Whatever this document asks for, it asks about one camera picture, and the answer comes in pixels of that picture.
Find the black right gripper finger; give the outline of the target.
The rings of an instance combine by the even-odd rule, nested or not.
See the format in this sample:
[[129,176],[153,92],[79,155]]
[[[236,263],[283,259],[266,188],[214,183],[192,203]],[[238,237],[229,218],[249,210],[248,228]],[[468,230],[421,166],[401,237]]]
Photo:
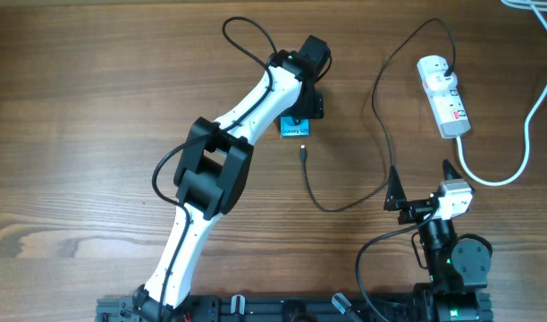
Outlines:
[[390,167],[388,188],[385,197],[386,202],[406,202],[407,198],[402,188],[400,177],[395,165]]
[[442,170],[444,174],[444,180],[442,181],[443,193],[475,192],[475,189],[463,179],[448,159],[442,161]]

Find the blue Galaxy smartphone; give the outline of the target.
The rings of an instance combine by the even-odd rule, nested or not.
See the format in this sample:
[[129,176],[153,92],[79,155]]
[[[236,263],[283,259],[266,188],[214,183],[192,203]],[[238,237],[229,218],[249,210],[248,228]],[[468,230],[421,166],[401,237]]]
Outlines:
[[308,137],[310,134],[309,120],[297,120],[291,116],[281,117],[280,134],[282,138]]

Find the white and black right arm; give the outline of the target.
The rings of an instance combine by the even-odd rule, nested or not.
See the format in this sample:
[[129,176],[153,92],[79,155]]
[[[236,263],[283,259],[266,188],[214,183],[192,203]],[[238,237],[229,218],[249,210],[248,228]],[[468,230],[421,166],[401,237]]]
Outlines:
[[412,297],[415,321],[493,321],[490,295],[484,292],[492,264],[492,245],[483,237],[456,233],[453,220],[465,214],[475,189],[448,160],[444,180],[426,199],[408,200],[395,166],[390,168],[383,208],[400,212],[401,225],[417,226],[424,252],[417,262],[431,281],[416,284]]

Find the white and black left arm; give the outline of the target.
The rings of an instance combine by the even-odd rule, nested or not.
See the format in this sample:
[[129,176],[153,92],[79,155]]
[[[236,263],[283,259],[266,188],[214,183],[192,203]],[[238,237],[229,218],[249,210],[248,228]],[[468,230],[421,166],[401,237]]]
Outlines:
[[271,54],[260,82],[231,111],[192,124],[186,142],[175,149],[181,158],[173,177],[171,234],[155,273],[133,295],[143,320],[178,320],[209,234],[245,188],[256,142],[281,117],[323,116],[323,94],[315,84],[330,61],[327,43],[309,36],[299,51]]

